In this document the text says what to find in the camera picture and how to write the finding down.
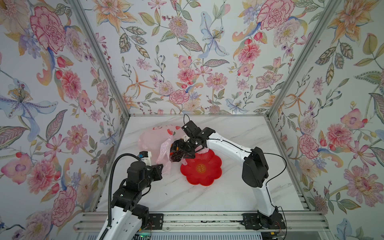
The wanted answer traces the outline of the dark purple grape bunch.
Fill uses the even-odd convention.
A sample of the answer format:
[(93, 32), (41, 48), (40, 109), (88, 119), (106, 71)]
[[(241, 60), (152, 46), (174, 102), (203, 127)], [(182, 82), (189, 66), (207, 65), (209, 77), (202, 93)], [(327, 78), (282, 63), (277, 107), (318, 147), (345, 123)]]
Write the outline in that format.
[(170, 161), (171, 162), (180, 162), (183, 159), (184, 152), (181, 150), (171, 151), (170, 152)]

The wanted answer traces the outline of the red flower-shaped plate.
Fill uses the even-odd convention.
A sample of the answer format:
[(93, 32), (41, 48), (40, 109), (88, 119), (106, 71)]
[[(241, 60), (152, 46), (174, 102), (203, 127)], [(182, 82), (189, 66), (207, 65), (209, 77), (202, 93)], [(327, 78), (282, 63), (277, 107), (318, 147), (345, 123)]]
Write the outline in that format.
[(208, 187), (222, 176), (222, 160), (212, 150), (196, 154), (194, 159), (186, 159), (186, 162), (180, 170), (191, 185)]

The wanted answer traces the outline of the pink plastic bag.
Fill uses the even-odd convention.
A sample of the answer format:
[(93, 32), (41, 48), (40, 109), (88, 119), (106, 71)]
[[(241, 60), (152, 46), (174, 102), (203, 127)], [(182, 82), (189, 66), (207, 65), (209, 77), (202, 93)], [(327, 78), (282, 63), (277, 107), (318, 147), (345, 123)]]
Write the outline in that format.
[(162, 125), (146, 130), (138, 139), (138, 147), (141, 151), (152, 153), (152, 165), (162, 164), (162, 174), (171, 173), (173, 162), (170, 161), (172, 144), (180, 139), (187, 139), (180, 126)]

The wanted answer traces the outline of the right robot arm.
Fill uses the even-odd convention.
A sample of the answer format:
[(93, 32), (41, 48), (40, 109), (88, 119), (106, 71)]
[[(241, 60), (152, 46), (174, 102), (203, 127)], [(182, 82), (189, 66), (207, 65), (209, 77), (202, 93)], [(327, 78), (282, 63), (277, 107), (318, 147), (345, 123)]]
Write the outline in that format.
[(246, 148), (236, 144), (211, 128), (200, 129), (193, 121), (181, 127), (185, 135), (175, 140), (170, 151), (175, 155), (179, 152), (185, 159), (195, 160), (204, 150), (211, 150), (242, 163), (242, 180), (252, 188), (256, 198), (257, 212), (243, 214), (244, 226), (247, 229), (285, 229), (282, 211), (272, 201), (267, 184), (269, 182), (269, 166), (262, 149)]

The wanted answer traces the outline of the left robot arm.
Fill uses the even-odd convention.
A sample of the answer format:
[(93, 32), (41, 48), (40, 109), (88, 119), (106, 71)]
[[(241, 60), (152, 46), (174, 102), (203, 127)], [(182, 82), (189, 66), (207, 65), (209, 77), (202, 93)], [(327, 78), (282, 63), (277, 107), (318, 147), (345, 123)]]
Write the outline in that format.
[(132, 240), (149, 223), (149, 208), (139, 204), (143, 190), (162, 179), (163, 165), (149, 166), (134, 162), (127, 169), (127, 178), (109, 200), (108, 217), (98, 240)]

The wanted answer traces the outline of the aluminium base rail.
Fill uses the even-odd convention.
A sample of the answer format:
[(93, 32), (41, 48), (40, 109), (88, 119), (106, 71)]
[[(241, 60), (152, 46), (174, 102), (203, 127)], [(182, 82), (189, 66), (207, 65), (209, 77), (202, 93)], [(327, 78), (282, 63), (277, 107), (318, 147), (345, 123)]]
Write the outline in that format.
[[(142, 232), (250, 232), (243, 220), (244, 212), (164, 212), (161, 220), (151, 221)], [(81, 215), (74, 225), (75, 232), (100, 232), (106, 221), (106, 212), (91, 212)], [(320, 212), (287, 211), (274, 231), (283, 232), (328, 232), (329, 225)]]

